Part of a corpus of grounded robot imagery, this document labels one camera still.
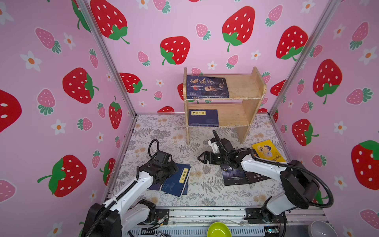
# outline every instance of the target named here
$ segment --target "blue book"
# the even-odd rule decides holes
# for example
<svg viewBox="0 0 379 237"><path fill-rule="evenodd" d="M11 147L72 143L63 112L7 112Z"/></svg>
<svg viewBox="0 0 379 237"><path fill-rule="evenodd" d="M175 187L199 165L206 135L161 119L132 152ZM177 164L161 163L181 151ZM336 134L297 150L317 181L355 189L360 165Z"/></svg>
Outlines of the blue book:
<svg viewBox="0 0 379 237"><path fill-rule="evenodd" d="M173 176L168 178L161 187L161 191L181 197L184 187L188 181L191 167L190 165L176 164L179 168Z"/></svg>
<svg viewBox="0 0 379 237"><path fill-rule="evenodd" d="M218 127L217 110L189 110L188 126L190 127Z"/></svg>

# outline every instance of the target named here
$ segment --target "book cover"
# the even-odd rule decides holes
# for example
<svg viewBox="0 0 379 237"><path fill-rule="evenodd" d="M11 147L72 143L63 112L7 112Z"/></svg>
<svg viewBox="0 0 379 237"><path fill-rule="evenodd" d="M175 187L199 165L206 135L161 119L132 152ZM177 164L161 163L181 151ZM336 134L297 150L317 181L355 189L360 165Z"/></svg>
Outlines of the book cover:
<svg viewBox="0 0 379 237"><path fill-rule="evenodd" d="M261 141L251 146L257 152L259 158L275 162L286 162L270 140Z"/></svg>
<svg viewBox="0 0 379 237"><path fill-rule="evenodd" d="M161 187L161 191L181 197L185 184L188 180L191 167L190 165L176 164L179 168L173 176L168 178Z"/></svg>
<svg viewBox="0 0 379 237"><path fill-rule="evenodd" d="M188 126L190 127L218 127L217 110L189 110Z"/></svg>
<svg viewBox="0 0 379 237"><path fill-rule="evenodd" d="M224 77L187 76L187 99L229 98Z"/></svg>

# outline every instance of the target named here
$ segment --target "dark book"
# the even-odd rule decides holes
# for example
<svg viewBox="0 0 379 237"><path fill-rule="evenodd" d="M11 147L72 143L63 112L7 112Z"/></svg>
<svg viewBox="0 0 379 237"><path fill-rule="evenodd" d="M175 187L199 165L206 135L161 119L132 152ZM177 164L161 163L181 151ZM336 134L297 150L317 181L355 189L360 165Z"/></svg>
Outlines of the dark book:
<svg viewBox="0 0 379 237"><path fill-rule="evenodd" d="M224 77L187 76L187 99L229 98Z"/></svg>
<svg viewBox="0 0 379 237"><path fill-rule="evenodd" d="M189 110L188 126L190 127L218 127L217 110Z"/></svg>

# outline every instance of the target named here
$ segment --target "strawberry wallpaper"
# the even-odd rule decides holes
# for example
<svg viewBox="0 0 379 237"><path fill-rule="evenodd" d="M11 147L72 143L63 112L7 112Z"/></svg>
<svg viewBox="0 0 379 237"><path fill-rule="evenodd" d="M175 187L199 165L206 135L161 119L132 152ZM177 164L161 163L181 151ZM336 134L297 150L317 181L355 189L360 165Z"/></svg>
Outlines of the strawberry wallpaper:
<svg viewBox="0 0 379 237"><path fill-rule="evenodd" d="M256 66L268 89L261 111L269 111L328 2L86 1L142 113L184 112L184 67L203 75L250 74Z"/></svg>
<svg viewBox="0 0 379 237"><path fill-rule="evenodd" d="M0 236L78 236L132 117L76 1L0 0L0 32Z"/></svg>
<svg viewBox="0 0 379 237"><path fill-rule="evenodd" d="M276 113L292 157L331 188L338 236L379 236L377 9L340 3ZM314 201L328 201L323 189Z"/></svg>

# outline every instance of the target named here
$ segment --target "white flower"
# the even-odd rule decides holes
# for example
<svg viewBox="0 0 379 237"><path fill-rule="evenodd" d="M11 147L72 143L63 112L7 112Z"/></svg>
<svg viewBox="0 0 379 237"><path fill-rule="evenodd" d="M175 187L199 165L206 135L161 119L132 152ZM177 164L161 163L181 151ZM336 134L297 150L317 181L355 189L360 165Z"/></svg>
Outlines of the white flower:
<svg viewBox="0 0 379 237"><path fill-rule="evenodd" d="M358 59L358 61L363 61L364 65L367 65L368 62L370 62L371 59L375 59L378 57L378 55L375 53L377 46L373 47L372 49L363 50L363 56Z"/></svg>
<svg viewBox="0 0 379 237"><path fill-rule="evenodd" d="M37 71L40 71L38 64L40 64L42 61L39 58L35 58L31 51L28 51L28 55L20 54L20 57L26 62L26 69L34 68Z"/></svg>
<svg viewBox="0 0 379 237"><path fill-rule="evenodd" d="M208 63L208 70L209 69L214 70L216 66L217 66L217 64L214 61L212 61L212 62Z"/></svg>
<svg viewBox="0 0 379 237"><path fill-rule="evenodd" d="M159 87L162 87L162 85L164 85L163 80L156 79L156 81L157 81L156 85L159 85Z"/></svg>
<svg viewBox="0 0 379 237"><path fill-rule="evenodd" d="M99 132L99 135L96 136L97 138L97 143L100 143L101 141L104 141L104 134L101 134L101 132Z"/></svg>
<svg viewBox="0 0 379 237"><path fill-rule="evenodd" d="M342 228L343 228L343 235L345 235L346 237L354 237L352 229L348 229L345 226L342 226Z"/></svg>
<svg viewBox="0 0 379 237"><path fill-rule="evenodd" d="M255 60L258 60L258 57L262 55L259 50L257 49L255 52L252 52L251 53L251 59L255 59Z"/></svg>
<svg viewBox="0 0 379 237"><path fill-rule="evenodd" d="M303 8L301 9L300 13L306 12L309 13L309 10L314 7L316 4L313 2L313 0L308 0L306 2L303 2Z"/></svg>
<svg viewBox="0 0 379 237"><path fill-rule="evenodd" d="M0 2L0 24L5 25L5 20L13 21L13 17L6 12L6 5L3 2Z"/></svg>
<svg viewBox="0 0 379 237"><path fill-rule="evenodd" d="M75 43L72 41L72 35L67 35L65 32L63 32L63 34L64 34L64 37L65 37L65 39L63 40L63 42L64 42L65 44L68 44L69 47L70 47L70 49L72 49L72 47L75 47L76 45L75 45Z"/></svg>
<svg viewBox="0 0 379 237"><path fill-rule="evenodd" d="M334 176L334 185L338 186L341 190L343 190L343 187L347 187L348 185L343 181L343 177L336 177Z"/></svg>
<svg viewBox="0 0 379 237"><path fill-rule="evenodd" d="M53 224L53 229L47 234L47 237L55 237L56 235L62 233L62 224L63 222L61 223L54 223Z"/></svg>
<svg viewBox="0 0 379 237"><path fill-rule="evenodd" d="M340 123L334 123L335 129L334 132L339 132L341 135L343 134L343 131L348 129L347 126L343 125L343 121L340 121Z"/></svg>
<svg viewBox="0 0 379 237"><path fill-rule="evenodd" d="M341 38L342 32L345 30L345 28L346 28L346 26L343 26L342 24L340 24L338 26L338 28L333 31L333 33L334 33L333 39Z"/></svg>
<svg viewBox="0 0 379 237"><path fill-rule="evenodd" d="M147 9L147 4L149 3L150 0L137 0L137 2L139 3L139 8L145 8Z"/></svg>
<svg viewBox="0 0 379 237"><path fill-rule="evenodd" d="M92 189L92 193L91 193L91 195L88 197L89 199L91 199L91 202L93 202L93 200L97 198L96 193L97 193L97 190L93 190L93 189Z"/></svg>
<svg viewBox="0 0 379 237"><path fill-rule="evenodd" d="M56 120L56 124L51 125L52 129L55 129L55 135L58 135L59 133L65 133L64 127L66 126L66 123L61 122L59 119Z"/></svg>

